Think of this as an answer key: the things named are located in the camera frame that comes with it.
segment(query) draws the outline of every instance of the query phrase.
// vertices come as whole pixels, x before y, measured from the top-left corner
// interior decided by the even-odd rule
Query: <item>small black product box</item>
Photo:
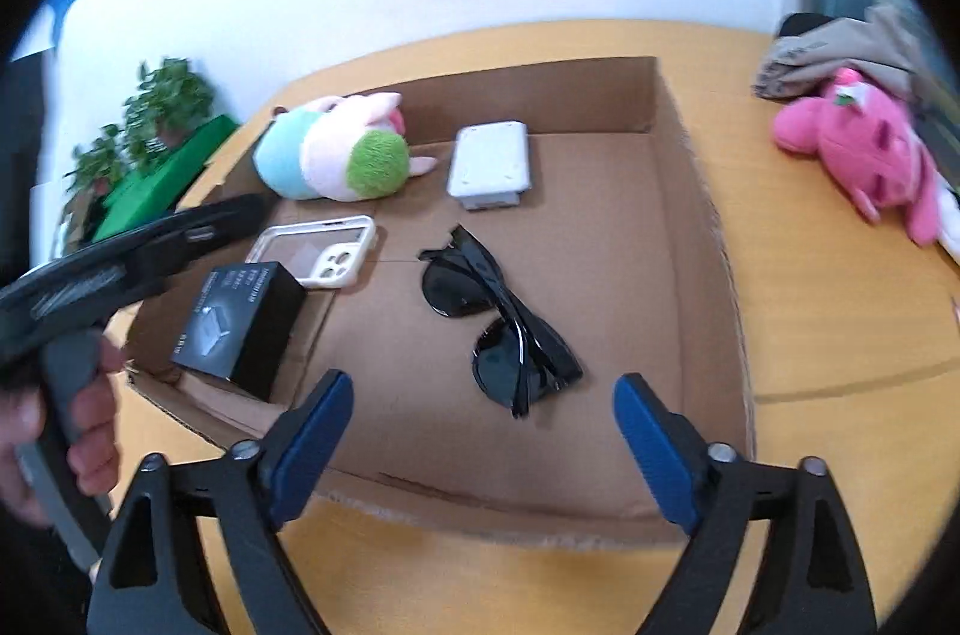
[[[210,271],[171,362],[268,400],[306,291],[279,261]]]

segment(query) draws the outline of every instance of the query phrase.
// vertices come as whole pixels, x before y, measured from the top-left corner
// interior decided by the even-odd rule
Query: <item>light blue plush fabric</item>
[[[260,179],[286,199],[317,198],[299,168],[299,147],[320,115],[298,107],[277,116],[253,151],[253,165]]]

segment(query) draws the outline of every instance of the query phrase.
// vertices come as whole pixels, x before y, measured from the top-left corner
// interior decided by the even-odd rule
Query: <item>green plant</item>
[[[213,88],[185,58],[164,58],[155,70],[141,62],[137,76],[139,94],[124,102],[124,148],[149,172],[209,119]]]
[[[93,140],[88,150],[80,145],[73,149],[76,167],[65,177],[73,177],[71,189],[92,189],[97,196],[109,194],[127,174],[127,164],[120,153],[117,138],[120,127],[107,124],[100,129],[100,136]]]

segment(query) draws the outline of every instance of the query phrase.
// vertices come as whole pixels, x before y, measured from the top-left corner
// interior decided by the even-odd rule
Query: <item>hand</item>
[[[117,484],[117,403],[107,373],[122,369],[123,363],[123,354],[107,338],[101,338],[99,374],[70,405],[73,421],[83,434],[70,447],[67,462],[77,474],[80,491],[88,496],[106,494]],[[40,437],[45,419],[46,407],[36,388],[0,392],[0,501],[11,513],[35,526],[49,525],[50,520],[23,480],[14,449]]]

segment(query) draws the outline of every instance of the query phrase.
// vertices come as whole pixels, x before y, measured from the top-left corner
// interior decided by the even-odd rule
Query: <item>pink stuffed animal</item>
[[[882,208],[905,206],[913,242],[928,245],[940,234],[937,168],[909,111],[856,71],[841,68],[822,97],[784,107],[773,139],[784,150],[819,155],[870,223]]]

